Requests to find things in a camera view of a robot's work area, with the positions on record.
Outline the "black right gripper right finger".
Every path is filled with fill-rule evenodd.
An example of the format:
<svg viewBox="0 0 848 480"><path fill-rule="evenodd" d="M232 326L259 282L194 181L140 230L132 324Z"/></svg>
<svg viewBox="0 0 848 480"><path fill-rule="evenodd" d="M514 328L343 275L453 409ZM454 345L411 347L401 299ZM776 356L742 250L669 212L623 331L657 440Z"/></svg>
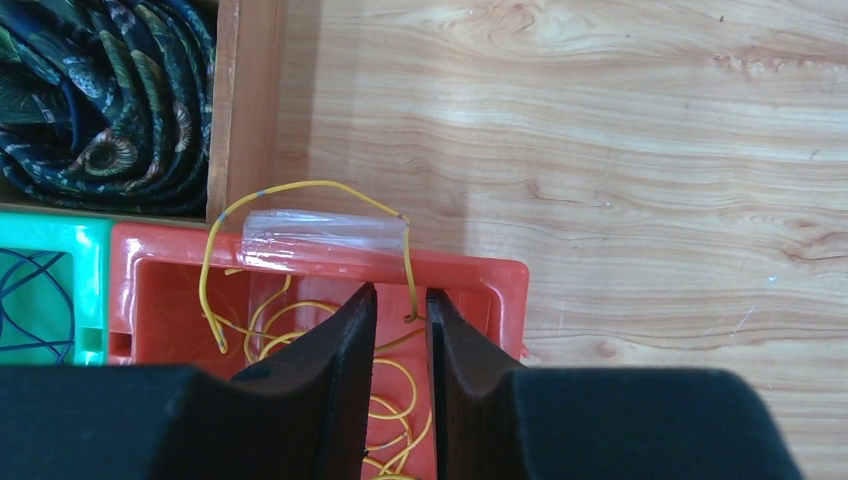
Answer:
<svg viewBox="0 0 848 480"><path fill-rule="evenodd" d="M427 293L441 479L798 479L768 408L710 368L528 367Z"/></svg>

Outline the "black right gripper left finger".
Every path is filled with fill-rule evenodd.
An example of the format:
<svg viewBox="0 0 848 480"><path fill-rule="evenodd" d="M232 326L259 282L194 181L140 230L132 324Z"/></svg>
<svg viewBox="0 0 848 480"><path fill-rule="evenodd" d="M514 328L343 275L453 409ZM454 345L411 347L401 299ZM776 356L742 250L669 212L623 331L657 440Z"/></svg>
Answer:
<svg viewBox="0 0 848 480"><path fill-rule="evenodd" d="M356 479L377 292L227 380L188 364L5 366L5 479Z"/></svg>

